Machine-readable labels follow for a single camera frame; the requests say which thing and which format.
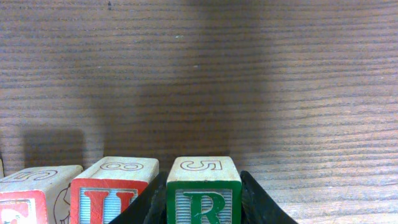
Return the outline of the red U block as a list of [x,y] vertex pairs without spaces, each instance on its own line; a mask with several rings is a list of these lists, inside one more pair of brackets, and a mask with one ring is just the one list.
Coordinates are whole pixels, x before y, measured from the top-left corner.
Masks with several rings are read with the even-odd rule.
[[110,223],[159,173],[159,161],[145,157],[107,156],[71,182],[72,223]]

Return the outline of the red E block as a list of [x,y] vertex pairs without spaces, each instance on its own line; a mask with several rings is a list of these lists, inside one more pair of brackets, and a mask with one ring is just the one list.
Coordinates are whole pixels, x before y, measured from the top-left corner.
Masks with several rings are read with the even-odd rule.
[[71,222],[72,180],[80,165],[31,167],[1,179],[1,223]]

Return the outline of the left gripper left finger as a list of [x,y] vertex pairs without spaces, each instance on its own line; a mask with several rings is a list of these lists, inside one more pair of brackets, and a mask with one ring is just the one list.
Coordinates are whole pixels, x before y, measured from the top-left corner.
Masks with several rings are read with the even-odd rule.
[[109,224],[166,224],[167,177],[167,172],[159,172],[127,209]]

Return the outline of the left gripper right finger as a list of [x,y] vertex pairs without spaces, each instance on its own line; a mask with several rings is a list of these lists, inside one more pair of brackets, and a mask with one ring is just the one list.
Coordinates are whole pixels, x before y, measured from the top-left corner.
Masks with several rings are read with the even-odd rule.
[[297,224],[246,170],[240,173],[242,181],[243,224]]

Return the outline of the green N block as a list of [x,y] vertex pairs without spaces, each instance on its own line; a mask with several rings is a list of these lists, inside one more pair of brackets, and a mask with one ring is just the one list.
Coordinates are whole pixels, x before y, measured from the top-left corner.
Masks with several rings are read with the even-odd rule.
[[2,159],[0,159],[0,179],[4,178],[4,164]]

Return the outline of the green R block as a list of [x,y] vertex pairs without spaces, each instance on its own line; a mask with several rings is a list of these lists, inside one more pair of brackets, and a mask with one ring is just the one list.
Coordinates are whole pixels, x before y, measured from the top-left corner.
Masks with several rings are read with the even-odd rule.
[[167,223],[240,224],[242,186],[229,156],[178,157],[167,177]]

